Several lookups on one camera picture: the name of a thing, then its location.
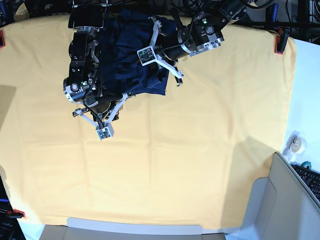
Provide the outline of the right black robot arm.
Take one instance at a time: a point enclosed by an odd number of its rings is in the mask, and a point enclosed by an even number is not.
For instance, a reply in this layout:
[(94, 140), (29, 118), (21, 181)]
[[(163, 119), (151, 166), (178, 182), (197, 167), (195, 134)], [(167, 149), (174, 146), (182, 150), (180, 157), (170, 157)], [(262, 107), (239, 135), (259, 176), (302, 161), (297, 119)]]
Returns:
[(134, 20), (134, 11), (125, 8), (115, 16), (108, 7), (107, 2), (72, 5), (68, 28), (74, 29), (75, 33), (68, 49), (71, 60), (69, 76), (63, 81), (66, 98), (72, 103), (84, 105), (84, 108), (76, 109), (72, 115), (84, 118), (100, 132), (111, 130), (111, 123), (120, 107), (133, 94), (132, 88), (138, 85), (138, 81), (122, 81), (122, 90), (117, 94), (106, 89), (105, 81), (100, 77), (100, 68), (104, 60), (115, 54), (115, 47), (112, 46), (111, 52), (102, 55), (97, 39), (99, 32), (117, 23), (113, 40), (113, 44), (117, 44), (122, 31)]

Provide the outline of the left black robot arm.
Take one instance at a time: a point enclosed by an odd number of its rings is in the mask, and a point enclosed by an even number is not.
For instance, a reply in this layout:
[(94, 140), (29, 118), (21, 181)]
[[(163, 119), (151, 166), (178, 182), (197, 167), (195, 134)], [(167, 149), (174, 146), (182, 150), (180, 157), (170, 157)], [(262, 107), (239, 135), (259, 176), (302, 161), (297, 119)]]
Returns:
[(219, 3), (206, 0), (187, 26), (176, 16), (176, 31), (169, 36), (162, 31), (160, 20), (149, 17), (153, 22), (153, 33), (149, 45), (137, 51), (141, 65), (155, 63), (158, 68), (167, 69), (179, 87), (183, 84), (184, 75), (175, 66), (178, 59), (219, 47), (224, 41), (222, 29), (233, 20), (242, 18), (247, 3), (245, 0), (221, 0)]

